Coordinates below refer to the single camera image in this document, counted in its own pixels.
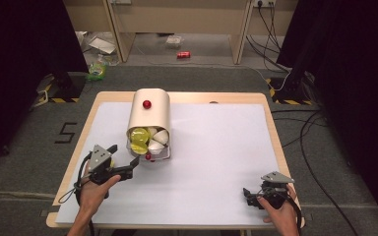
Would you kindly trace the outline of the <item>yellow jelly cup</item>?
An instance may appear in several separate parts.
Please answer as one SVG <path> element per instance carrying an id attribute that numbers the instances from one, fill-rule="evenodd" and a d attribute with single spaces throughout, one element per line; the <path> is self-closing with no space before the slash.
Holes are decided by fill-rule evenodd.
<path id="1" fill-rule="evenodd" d="M 138 155 L 146 154 L 148 152 L 148 146 L 146 143 L 134 142 L 130 145 L 130 148 Z"/>
<path id="2" fill-rule="evenodd" d="M 146 128 L 135 128 L 130 132 L 129 139 L 132 143 L 146 143 L 151 135 Z"/>

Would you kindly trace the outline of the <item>white wall socket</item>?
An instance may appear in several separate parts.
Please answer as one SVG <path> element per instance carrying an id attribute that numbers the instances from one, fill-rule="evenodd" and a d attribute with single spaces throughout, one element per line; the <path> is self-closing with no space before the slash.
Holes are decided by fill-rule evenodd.
<path id="1" fill-rule="evenodd" d="M 275 7 L 277 0 L 253 0 L 253 7 L 272 8 Z"/>

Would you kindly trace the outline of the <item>white pointed packet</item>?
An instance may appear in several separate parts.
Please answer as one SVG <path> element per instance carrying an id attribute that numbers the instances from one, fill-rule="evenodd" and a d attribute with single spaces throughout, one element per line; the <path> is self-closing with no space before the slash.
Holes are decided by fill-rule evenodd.
<path id="1" fill-rule="evenodd" d="M 149 145 L 148 145 L 148 150 L 151 154 L 159 154 L 162 152 L 164 149 L 164 145 L 155 141 L 155 140 L 150 140 Z"/>
<path id="2" fill-rule="evenodd" d="M 169 133 L 166 130 L 161 130 L 153 135 L 153 139 L 162 145 L 166 145 L 169 141 Z"/>

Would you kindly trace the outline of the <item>white flat carton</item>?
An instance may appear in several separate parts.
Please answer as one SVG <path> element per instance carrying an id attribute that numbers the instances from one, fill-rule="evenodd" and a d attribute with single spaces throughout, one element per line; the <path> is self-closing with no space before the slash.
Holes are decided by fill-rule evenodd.
<path id="1" fill-rule="evenodd" d="M 98 49 L 104 53 L 111 54 L 115 51 L 115 45 L 101 38 L 95 37 L 90 43 L 90 47 Z"/>

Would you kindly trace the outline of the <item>person's right hand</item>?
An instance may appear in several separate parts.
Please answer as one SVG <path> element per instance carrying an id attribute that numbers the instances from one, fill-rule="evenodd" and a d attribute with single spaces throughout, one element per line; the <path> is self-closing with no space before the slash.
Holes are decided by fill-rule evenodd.
<path id="1" fill-rule="evenodd" d="M 257 200 L 267 212 L 267 216 L 263 219 L 265 223 L 272 223 L 277 230 L 283 228 L 296 228 L 298 230 L 297 214 L 289 202 L 285 202 L 281 208 L 275 209 L 266 199 L 258 197 Z"/>

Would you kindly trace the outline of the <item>beige wooden desk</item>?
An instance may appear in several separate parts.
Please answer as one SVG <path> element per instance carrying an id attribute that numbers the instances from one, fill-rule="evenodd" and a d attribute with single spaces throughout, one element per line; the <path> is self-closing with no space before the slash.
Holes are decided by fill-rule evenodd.
<path id="1" fill-rule="evenodd" d="M 270 26 L 284 36 L 299 0 L 256 8 L 253 0 L 62 0 L 76 31 L 109 31 L 125 63 L 138 32 L 225 34 L 232 61 L 241 62 L 245 37 Z"/>

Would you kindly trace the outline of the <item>black curtain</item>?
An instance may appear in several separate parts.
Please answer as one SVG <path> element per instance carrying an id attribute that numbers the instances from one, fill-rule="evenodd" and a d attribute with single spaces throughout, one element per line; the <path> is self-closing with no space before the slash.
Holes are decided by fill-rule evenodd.
<path id="1" fill-rule="evenodd" d="M 45 76 L 87 69 L 63 0 L 0 0 L 0 151 Z"/>
<path id="2" fill-rule="evenodd" d="M 298 0 L 279 61 L 314 75 L 346 154 L 378 205 L 378 0 Z"/>

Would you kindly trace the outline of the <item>person's left hand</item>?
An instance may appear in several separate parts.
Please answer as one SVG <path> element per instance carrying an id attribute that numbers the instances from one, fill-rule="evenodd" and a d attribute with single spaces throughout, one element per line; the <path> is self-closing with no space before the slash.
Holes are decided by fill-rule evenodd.
<path id="1" fill-rule="evenodd" d="M 114 175 L 105 183 L 98 185 L 89 178 L 84 179 L 80 196 L 79 215 L 86 218 L 92 217 L 97 212 L 109 189 L 120 180 L 120 175 Z"/>

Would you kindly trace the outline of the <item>cream container with red knobs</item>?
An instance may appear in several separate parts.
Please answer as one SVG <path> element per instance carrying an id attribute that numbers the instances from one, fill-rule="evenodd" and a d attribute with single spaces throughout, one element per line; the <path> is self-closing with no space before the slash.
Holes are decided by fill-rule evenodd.
<path id="1" fill-rule="evenodd" d="M 153 135 L 161 130 L 166 130 L 169 133 L 169 141 L 159 154 L 151 154 L 148 150 L 146 154 L 138 155 L 130 148 L 132 142 L 129 139 L 129 135 L 135 128 L 146 128 L 149 131 L 151 137 L 146 142 L 147 146 L 149 141 L 153 140 Z M 161 88 L 141 88 L 135 92 L 126 136 L 127 148 L 133 156 L 139 156 L 141 159 L 151 162 L 171 157 L 170 98 L 165 90 Z"/>

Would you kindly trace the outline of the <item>white paper sheet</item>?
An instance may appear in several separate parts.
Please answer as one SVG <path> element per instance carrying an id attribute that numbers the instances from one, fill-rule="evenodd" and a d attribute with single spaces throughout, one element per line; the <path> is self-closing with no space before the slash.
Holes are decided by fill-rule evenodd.
<path id="1" fill-rule="evenodd" d="M 246 203 L 278 170 L 261 104 L 171 107 L 171 157 L 142 160 L 93 218 L 106 227 L 260 228 L 265 212 Z"/>

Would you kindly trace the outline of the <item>black stand base hazard tape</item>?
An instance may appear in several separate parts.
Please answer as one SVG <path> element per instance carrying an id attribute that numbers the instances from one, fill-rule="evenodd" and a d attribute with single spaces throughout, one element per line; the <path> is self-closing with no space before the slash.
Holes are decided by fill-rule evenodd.
<path id="1" fill-rule="evenodd" d="M 294 82 L 289 84 L 286 78 L 268 78 L 266 83 L 274 103 L 290 105 L 312 104 L 301 83 Z"/>
<path id="2" fill-rule="evenodd" d="M 64 86 L 60 80 L 48 75 L 37 90 L 37 104 L 78 102 L 85 82 L 83 75 L 69 75 L 67 85 Z"/>

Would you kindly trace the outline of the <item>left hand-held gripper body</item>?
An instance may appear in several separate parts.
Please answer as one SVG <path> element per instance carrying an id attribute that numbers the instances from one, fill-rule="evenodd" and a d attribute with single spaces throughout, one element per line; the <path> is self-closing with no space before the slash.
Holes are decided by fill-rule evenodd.
<path id="1" fill-rule="evenodd" d="M 113 153 L 109 153 L 104 147 L 94 146 L 86 174 L 92 182 L 101 185 L 114 176 L 113 169 L 116 167 L 113 166 L 112 155 Z"/>

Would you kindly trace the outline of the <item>green plastic bag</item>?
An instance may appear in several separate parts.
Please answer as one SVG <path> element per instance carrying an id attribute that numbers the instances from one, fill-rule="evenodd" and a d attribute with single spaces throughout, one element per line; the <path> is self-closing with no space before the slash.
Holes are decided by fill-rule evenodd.
<path id="1" fill-rule="evenodd" d="M 86 78 L 90 81 L 100 81 L 105 78 L 106 65 L 99 62 L 94 62 L 89 67 L 89 72 Z"/>

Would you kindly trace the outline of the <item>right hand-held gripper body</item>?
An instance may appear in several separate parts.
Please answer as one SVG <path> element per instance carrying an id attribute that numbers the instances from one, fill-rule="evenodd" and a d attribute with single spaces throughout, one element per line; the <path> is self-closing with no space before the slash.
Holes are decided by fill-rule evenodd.
<path id="1" fill-rule="evenodd" d="M 291 196 L 288 194 L 287 185 L 293 183 L 294 180 L 281 174 L 278 171 L 268 173 L 261 177 L 263 183 L 262 190 L 258 196 L 266 199 L 268 203 L 275 209 L 283 206 L 284 202 L 293 204 Z"/>

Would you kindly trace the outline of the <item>clear plastic box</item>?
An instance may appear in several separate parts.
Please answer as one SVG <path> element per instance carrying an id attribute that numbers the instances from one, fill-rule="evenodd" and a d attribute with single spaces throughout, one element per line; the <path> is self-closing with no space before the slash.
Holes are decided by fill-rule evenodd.
<path id="1" fill-rule="evenodd" d="M 165 42 L 168 48 L 178 48 L 182 45 L 184 39 L 178 35 L 170 35 Z"/>

